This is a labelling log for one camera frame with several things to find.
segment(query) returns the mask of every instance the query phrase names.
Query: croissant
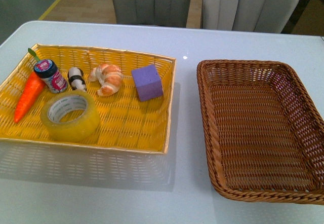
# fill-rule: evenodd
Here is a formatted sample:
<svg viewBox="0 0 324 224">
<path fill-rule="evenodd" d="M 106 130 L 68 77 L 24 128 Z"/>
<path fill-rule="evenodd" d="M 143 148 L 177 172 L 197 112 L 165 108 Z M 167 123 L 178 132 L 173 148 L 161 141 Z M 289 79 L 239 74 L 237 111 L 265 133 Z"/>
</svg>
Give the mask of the croissant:
<svg viewBox="0 0 324 224">
<path fill-rule="evenodd" d="M 117 65 L 103 63 L 92 69 L 88 80 L 99 81 L 101 84 L 101 88 L 97 91 L 98 96 L 111 96 L 120 89 L 123 78 L 122 70 Z"/>
</svg>

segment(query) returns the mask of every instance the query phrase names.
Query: packing tape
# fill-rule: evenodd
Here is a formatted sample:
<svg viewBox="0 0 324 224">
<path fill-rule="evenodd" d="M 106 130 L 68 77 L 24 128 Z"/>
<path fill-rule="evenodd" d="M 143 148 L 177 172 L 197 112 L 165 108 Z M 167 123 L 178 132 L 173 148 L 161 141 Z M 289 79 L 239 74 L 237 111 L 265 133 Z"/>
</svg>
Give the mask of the packing tape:
<svg viewBox="0 0 324 224">
<path fill-rule="evenodd" d="M 60 122 L 68 113 L 84 112 L 77 118 Z M 69 91 L 49 100 L 40 112 L 40 120 L 57 141 L 79 142 L 90 136 L 98 127 L 100 117 L 93 98 L 84 91 Z"/>
</svg>

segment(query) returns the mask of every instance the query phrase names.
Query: foam block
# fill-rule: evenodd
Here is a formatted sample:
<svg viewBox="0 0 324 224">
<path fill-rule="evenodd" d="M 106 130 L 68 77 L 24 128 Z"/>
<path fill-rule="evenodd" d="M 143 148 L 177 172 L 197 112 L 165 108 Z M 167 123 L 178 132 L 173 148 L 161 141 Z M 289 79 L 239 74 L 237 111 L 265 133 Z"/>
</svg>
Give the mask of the foam block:
<svg viewBox="0 0 324 224">
<path fill-rule="evenodd" d="M 163 96 L 161 78 L 154 64 L 132 70 L 132 76 L 140 101 Z"/>
</svg>

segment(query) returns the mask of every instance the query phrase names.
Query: chair back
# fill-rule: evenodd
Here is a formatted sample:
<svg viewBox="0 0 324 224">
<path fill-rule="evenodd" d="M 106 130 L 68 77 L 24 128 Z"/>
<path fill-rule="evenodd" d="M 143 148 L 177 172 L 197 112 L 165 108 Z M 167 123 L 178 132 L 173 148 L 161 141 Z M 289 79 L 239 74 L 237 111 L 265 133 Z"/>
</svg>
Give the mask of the chair back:
<svg viewBox="0 0 324 224">
<path fill-rule="evenodd" d="M 112 0 L 118 24 L 186 27 L 190 0 Z"/>
<path fill-rule="evenodd" d="M 201 28 L 280 33 L 299 0 L 203 0 Z"/>
</svg>

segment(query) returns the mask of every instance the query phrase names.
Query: table surface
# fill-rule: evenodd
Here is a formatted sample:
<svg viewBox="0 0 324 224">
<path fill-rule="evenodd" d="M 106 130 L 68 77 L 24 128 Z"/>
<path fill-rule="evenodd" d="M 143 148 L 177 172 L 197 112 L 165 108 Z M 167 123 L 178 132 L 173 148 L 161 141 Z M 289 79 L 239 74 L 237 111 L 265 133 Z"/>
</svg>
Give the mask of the table surface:
<svg viewBox="0 0 324 224">
<path fill-rule="evenodd" d="M 323 206 L 232 201 L 213 189 L 196 81 L 204 59 L 281 61 L 295 69 L 324 115 L 323 38 L 32 21 L 0 46 L 1 83 L 36 43 L 177 58 L 169 152 L 0 142 L 0 223 L 324 223 Z"/>
</svg>

